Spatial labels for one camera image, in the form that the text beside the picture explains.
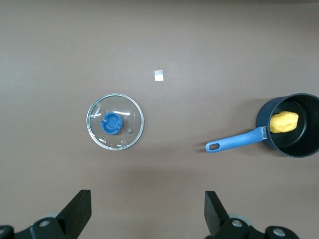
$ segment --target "metal bolt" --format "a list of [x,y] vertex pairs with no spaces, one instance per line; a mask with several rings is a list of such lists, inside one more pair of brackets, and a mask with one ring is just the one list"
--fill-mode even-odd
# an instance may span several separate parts
[[273,233],[279,237],[284,237],[286,235],[284,231],[279,228],[273,229]]
[[45,227],[45,226],[47,226],[47,225],[49,225],[50,224],[50,222],[49,221],[43,221],[43,222],[41,222],[40,224],[39,224],[39,227]]
[[231,224],[237,228],[241,228],[243,224],[239,220],[233,220]]

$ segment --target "saucepan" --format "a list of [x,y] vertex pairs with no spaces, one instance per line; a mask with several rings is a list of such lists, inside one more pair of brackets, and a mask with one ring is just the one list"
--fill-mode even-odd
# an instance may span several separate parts
[[[286,133],[271,133],[270,119],[282,111],[299,115],[297,127]],[[318,152],[319,98],[306,93],[274,98],[259,110],[254,130],[209,142],[206,151],[216,153],[261,141],[289,157],[307,157]]]

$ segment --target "yellow object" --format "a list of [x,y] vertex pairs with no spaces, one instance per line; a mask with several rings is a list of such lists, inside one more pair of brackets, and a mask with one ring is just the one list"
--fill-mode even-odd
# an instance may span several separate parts
[[297,128],[299,115],[289,111],[282,111],[270,119],[271,133],[286,133]]

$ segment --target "blue knob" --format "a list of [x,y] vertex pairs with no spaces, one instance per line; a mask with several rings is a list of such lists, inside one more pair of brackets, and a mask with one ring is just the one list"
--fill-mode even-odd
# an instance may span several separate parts
[[116,113],[107,113],[101,122],[102,130],[107,134],[116,134],[122,127],[122,119]]

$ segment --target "white sticker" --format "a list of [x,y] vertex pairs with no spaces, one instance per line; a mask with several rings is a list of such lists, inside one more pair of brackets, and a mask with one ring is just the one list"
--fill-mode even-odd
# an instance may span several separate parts
[[155,81],[163,81],[164,80],[163,71],[154,71],[154,78],[155,78]]

